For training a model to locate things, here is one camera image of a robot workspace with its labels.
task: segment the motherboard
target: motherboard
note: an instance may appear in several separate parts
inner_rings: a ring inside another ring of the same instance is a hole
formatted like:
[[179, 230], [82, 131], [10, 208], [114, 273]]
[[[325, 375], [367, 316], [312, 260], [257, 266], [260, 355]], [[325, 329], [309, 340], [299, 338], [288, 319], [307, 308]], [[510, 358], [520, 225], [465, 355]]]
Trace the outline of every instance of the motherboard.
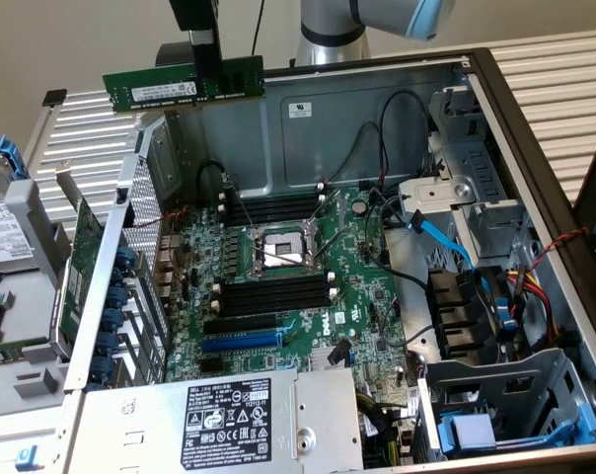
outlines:
[[[267, 218], [251, 225], [248, 218], [232, 219], [239, 225], [230, 226], [220, 210], [203, 208], [178, 222], [174, 227], [178, 238], [169, 239], [179, 242], [169, 260], [180, 284], [172, 286], [170, 298], [173, 340], [168, 382], [350, 365], [358, 390], [378, 402], [406, 402], [406, 382], [400, 376], [408, 373], [403, 370], [405, 352], [386, 345], [378, 330], [391, 341], [404, 336], [399, 312], [392, 310], [398, 307], [393, 304], [393, 277], [371, 264], [366, 255], [366, 245], [380, 237], [377, 219], [369, 225], [368, 239], [364, 235], [368, 193], [342, 189], [327, 202], [316, 200], [316, 206], [319, 212], [311, 220]], [[257, 219], [255, 208], [250, 214]], [[311, 232], [305, 231], [306, 225]], [[313, 242], [306, 242], [305, 236], [314, 237]], [[318, 252], [308, 255], [309, 245]], [[315, 262], [309, 263], [314, 255]], [[290, 285], [288, 293], [275, 303], [270, 301], [275, 288], [285, 282]], [[262, 314], [266, 308], [278, 310]], [[215, 350], [212, 343], [223, 344], [225, 333], [248, 336], [245, 322], [251, 318], [275, 328], [281, 338], [278, 344]], [[220, 334], [208, 336], [209, 332]], [[340, 343], [349, 347], [349, 360], [333, 366], [329, 356]]]

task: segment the blue pcie slot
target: blue pcie slot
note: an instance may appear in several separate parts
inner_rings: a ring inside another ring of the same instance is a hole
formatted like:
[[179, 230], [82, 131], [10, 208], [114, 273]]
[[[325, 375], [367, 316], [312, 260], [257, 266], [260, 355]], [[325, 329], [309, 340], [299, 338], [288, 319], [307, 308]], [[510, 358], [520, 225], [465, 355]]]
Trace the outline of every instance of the blue pcie slot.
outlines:
[[229, 338], [206, 339], [201, 342], [201, 350], [205, 353], [221, 353], [223, 351], [268, 348], [271, 346], [282, 347], [282, 333], [267, 331]]

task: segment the black pcie slot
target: black pcie slot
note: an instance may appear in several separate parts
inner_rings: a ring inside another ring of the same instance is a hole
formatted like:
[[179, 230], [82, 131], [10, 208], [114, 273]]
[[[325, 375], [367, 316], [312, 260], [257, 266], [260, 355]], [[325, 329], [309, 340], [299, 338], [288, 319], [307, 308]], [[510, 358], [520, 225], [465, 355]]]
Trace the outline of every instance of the black pcie slot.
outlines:
[[329, 285], [324, 276], [299, 276], [224, 285], [221, 315], [265, 314], [330, 305]]
[[203, 323], [203, 334], [241, 333], [247, 331], [260, 331], [263, 329], [276, 329], [274, 315], [253, 316], [239, 319], [217, 319]]
[[[316, 195], [266, 197], [244, 201], [244, 206], [254, 224], [306, 219], [313, 214], [318, 205]], [[227, 226], [250, 222], [239, 202], [232, 201], [227, 207], [228, 212], [225, 217]]]

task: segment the white wall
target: white wall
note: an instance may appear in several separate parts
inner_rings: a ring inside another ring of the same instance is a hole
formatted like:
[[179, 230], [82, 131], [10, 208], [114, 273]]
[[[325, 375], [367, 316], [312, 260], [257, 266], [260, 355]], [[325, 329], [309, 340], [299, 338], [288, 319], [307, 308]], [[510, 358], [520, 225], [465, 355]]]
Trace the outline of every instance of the white wall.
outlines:
[[[259, 0], [220, 0], [226, 57], [250, 53]], [[258, 53], [295, 55], [299, 0], [267, 0]], [[373, 54], [596, 29], [596, 0], [456, 0], [431, 44], [369, 32]], [[24, 149], [45, 91], [102, 88], [101, 75], [150, 67], [162, 42], [184, 40], [167, 0], [0, 0], [0, 134]]]

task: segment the warning label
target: warning label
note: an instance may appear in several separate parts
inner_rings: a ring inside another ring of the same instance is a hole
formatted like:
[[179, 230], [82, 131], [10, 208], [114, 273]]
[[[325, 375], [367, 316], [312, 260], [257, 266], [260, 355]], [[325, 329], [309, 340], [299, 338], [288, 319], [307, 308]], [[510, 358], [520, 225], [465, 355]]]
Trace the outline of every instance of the warning label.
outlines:
[[182, 442], [187, 471], [271, 460], [270, 379], [190, 387]]
[[18, 220], [0, 204], [0, 263], [28, 259], [33, 256]]

